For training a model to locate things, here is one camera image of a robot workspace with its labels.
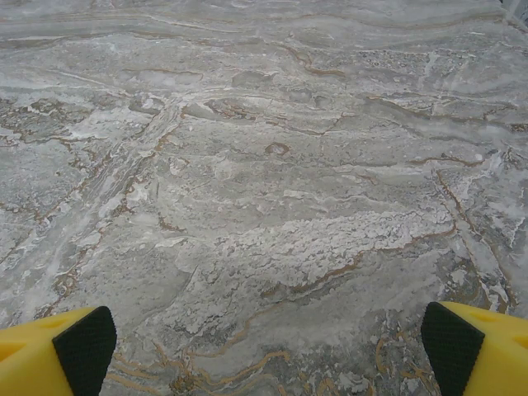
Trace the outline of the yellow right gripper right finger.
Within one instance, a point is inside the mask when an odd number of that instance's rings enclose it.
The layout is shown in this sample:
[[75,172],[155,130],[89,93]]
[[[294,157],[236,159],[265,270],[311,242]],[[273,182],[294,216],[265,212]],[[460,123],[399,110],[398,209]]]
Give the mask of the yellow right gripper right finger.
[[528,396],[528,319],[431,302],[421,337],[441,396]]

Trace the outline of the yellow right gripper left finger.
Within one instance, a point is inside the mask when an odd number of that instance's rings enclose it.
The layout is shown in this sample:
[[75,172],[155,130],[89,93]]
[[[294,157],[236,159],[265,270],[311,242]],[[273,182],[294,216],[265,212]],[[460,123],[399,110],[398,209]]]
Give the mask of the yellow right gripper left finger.
[[116,339],[106,306],[0,329],[0,396],[99,396]]

